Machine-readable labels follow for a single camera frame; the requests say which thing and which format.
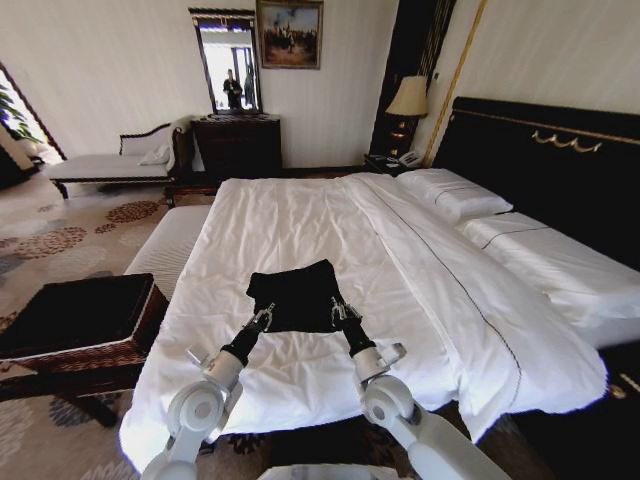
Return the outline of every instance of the carpet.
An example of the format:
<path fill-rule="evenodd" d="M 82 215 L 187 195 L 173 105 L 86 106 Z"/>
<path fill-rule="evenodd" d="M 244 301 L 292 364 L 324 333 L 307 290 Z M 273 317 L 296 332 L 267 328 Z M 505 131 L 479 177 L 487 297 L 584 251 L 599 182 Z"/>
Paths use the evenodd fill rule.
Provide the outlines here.
<path fill-rule="evenodd" d="M 40 174 L 0 191 L 0 329 L 45 283 L 119 275 L 166 213 L 161 187 L 71 185 L 70 200 Z M 183 197 L 178 205 L 211 203 Z M 1 364 L 0 378 L 20 367 Z M 120 416 L 131 392 L 102 395 Z M 439 411 L 464 431 L 454 404 Z M 0 403 L 0 478 L 137 479 L 118 444 L 118 426 L 101 427 L 54 397 Z M 553 474 L 508 416 L 480 447 L 514 479 Z M 406 453 L 363 417 L 269 434 L 226 435 L 201 451 L 199 478 L 255 479 L 267 468 L 294 463 L 389 466 L 414 477 Z"/>

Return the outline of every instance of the mirror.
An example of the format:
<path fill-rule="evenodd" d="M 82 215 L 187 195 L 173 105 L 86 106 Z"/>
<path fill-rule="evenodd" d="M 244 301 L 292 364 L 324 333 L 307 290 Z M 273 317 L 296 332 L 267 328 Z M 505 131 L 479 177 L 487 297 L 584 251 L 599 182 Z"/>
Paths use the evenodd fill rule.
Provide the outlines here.
<path fill-rule="evenodd" d="M 214 113 L 262 112 L 252 10 L 190 8 Z"/>

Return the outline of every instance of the black headboard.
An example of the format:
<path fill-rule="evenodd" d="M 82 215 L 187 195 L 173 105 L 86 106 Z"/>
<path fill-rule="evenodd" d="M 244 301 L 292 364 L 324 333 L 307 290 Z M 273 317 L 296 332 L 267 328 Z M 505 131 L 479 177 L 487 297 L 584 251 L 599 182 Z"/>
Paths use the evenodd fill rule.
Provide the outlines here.
<path fill-rule="evenodd" d="M 458 97 L 433 166 L 640 270 L 640 115 Z"/>

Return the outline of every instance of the white cushion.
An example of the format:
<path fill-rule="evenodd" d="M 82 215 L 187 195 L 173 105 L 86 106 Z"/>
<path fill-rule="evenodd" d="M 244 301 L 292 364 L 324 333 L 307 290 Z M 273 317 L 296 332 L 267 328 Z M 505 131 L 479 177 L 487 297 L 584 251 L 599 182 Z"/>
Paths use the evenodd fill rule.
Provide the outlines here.
<path fill-rule="evenodd" d="M 83 155 L 44 170 L 53 180 L 66 178 L 168 177 L 165 165 L 138 165 L 141 155 Z"/>
<path fill-rule="evenodd" d="M 164 165 L 169 161 L 169 144 L 162 143 L 149 150 L 138 165 Z"/>
<path fill-rule="evenodd" d="M 171 148 L 169 149 L 169 161 L 167 162 L 168 172 L 171 171 L 173 166 L 176 164 L 176 156 L 175 156 L 175 152 L 173 151 L 173 132 L 176 128 L 182 129 L 183 132 L 189 132 L 189 129 L 191 128 L 192 118 L 194 118 L 193 115 L 187 115 L 187 116 L 181 117 L 178 120 L 171 123 L 171 126 L 169 127 L 169 131 L 170 131 L 169 145 Z"/>
<path fill-rule="evenodd" d="M 124 274 L 152 273 L 160 291 L 171 300 L 210 209 L 210 205 L 193 205 L 169 210 Z"/>
<path fill-rule="evenodd" d="M 520 213 L 468 221 L 462 234 L 574 325 L 640 317 L 640 273 Z"/>
<path fill-rule="evenodd" d="M 441 168 L 403 173 L 397 180 L 425 207 L 451 225 L 513 208 L 495 193 Z"/>

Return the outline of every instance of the table lamp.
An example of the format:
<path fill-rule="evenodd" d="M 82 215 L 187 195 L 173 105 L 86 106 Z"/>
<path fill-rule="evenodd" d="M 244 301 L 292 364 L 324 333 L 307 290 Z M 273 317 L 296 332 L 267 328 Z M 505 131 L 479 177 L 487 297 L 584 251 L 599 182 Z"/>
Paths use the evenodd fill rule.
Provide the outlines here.
<path fill-rule="evenodd" d="M 390 152 L 393 156 L 399 156 L 409 149 L 412 140 L 412 132 L 407 129 L 407 119 L 404 117 L 419 117 L 428 112 L 427 77 L 423 75 L 404 77 L 398 93 L 386 112 L 400 117 L 397 127 L 391 132 Z"/>

